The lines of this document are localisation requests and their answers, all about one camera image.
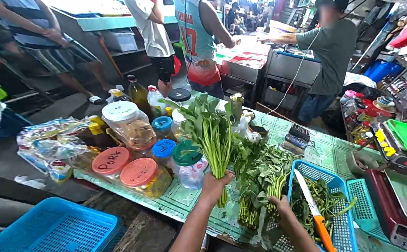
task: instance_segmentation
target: blue jar lid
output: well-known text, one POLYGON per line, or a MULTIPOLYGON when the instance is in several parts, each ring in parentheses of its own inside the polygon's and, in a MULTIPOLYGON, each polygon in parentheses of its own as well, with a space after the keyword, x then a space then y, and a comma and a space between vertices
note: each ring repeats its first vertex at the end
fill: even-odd
POLYGON ((152 121, 152 128, 155 130, 167 130, 171 127, 172 123, 173 119, 171 119, 171 117, 161 116, 152 121))
POLYGON ((176 143, 170 139, 163 139, 152 146, 152 153, 157 158, 167 158, 173 154, 176 143))

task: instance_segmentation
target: blue basket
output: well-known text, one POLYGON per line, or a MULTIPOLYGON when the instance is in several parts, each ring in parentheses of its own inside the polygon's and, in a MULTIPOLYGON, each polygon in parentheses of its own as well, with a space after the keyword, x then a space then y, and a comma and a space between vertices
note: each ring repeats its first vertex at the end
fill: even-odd
MULTIPOLYGON (((289 178, 290 186, 287 195, 289 199, 292 195, 292 180, 294 177, 294 169, 297 169, 304 177, 308 177, 312 180, 323 179, 324 181, 326 181, 330 193, 343 192, 346 195, 347 199, 349 199, 346 183, 343 179, 341 179, 341 177, 322 168, 318 168, 317 166, 307 163, 303 160, 295 160, 292 163, 292 170, 289 178)), ((337 206, 333 210, 333 212, 336 213, 342 209, 342 206, 337 206)), ((277 247, 281 248, 281 250, 288 251, 289 244, 287 244, 285 240, 280 240, 278 243, 280 242, 282 244, 277 244, 277 247)), ((348 211, 346 214, 343 214, 341 216, 334 217, 332 243, 338 252, 357 252, 356 233, 354 232, 351 211, 348 211)))
POLYGON ((0 233, 0 252, 111 251, 124 230, 114 215, 53 197, 0 233))
POLYGON ((346 182, 346 185, 349 195, 357 197, 357 202, 352 208, 352 217, 357 225, 367 235, 390 243, 379 224, 365 179, 350 180, 346 182))

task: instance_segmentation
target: calculator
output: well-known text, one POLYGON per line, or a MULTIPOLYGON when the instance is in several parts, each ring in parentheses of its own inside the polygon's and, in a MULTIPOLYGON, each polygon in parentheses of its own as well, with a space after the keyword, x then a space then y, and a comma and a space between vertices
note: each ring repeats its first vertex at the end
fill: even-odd
POLYGON ((307 130, 307 129, 303 128, 302 126, 295 124, 295 123, 290 128, 289 134, 296 136, 298 138, 307 140, 307 141, 309 141, 309 139, 310 139, 309 130, 307 130))

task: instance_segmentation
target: striped shorts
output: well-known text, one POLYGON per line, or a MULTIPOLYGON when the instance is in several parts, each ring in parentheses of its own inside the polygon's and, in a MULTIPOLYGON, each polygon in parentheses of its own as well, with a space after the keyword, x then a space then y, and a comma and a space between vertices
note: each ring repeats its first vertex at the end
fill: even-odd
POLYGON ((72 72, 79 63, 98 60, 96 56, 76 41, 72 41, 72 45, 64 49, 33 49, 28 47, 22 47, 22 49, 31 54, 52 74, 72 72))

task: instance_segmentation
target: orange jar lid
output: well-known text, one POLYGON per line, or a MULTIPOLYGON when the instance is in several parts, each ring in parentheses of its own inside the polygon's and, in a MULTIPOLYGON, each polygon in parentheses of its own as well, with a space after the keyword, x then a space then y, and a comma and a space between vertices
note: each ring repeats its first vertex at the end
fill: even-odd
POLYGON ((128 149, 118 146, 101 152, 92 162, 96 173, 112 175, 120 172, 131 161, 128 149))
POLYGON ((120 174, 120 179, 127 186, 143 186, 156 174, 158 165, 154 159, 144 157, 130 162, 120 174))

